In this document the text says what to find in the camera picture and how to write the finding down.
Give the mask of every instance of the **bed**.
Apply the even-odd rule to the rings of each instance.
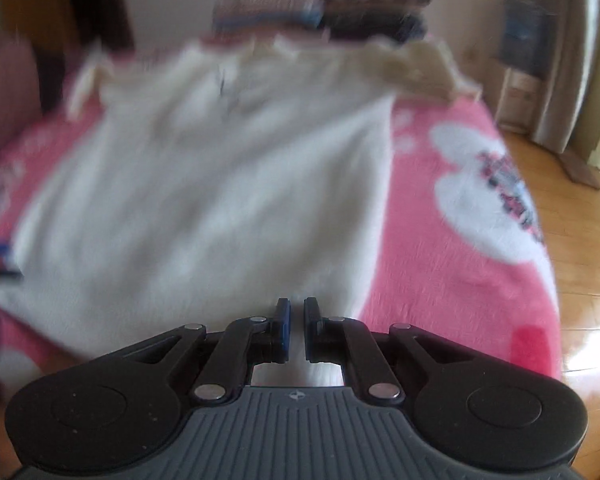
[[[11,239],[102,114],[95,101],[78,121],[58,110],[0,153],[0,240]],[[552,266],[532,199],[484,105],[400,98],[390,124],[379,253],[357,317],[378,332],[411,323],[559,377]],[[49,341],[26,316],[0,308],[0,380],[8,392],[72,353],[69,340]]]

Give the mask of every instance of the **beige cloth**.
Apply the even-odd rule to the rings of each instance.
[[[531,134],[554,153],[562,153],[582,107],[596,47],[600,0],[558,0],[551,72],[544,85],[538,126]]]
[[[0,148],[41,116],[38,69],[30,43],[0,38]]]

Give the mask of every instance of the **gray ribbed plate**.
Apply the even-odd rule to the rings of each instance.
[[[32,468],[18,480],[63,477]],[[426,444],[395,408],[350,388],[245,388],[227,406],[195,411],[161,454],[93,480],[409,479],[578,480],[567,466],[520,475],[483,472]]]

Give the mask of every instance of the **metal pin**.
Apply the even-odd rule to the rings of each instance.
[[[220,400],[226,395],[226,390],[220,384],[200,384],[193,393],[201,400]]]
[[[378,383],[369,388],[369,395],[376,399],[395,399],[400,395],[400,388],[395,384]]]

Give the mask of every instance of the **white towel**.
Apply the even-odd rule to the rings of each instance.
[[[278,297],[356,317],[396,89],[452,98],[464,84],[439,46],[410,45],[192,46],[148,71],[90,65],[70,109],[99,86],[106,114],[24,213],[13,257],[25,278],[0,284],[0,306],[84,357],[189,322],[224,330]],[[276,366],[256,381],[340,381],[293,353],[292,381]]]

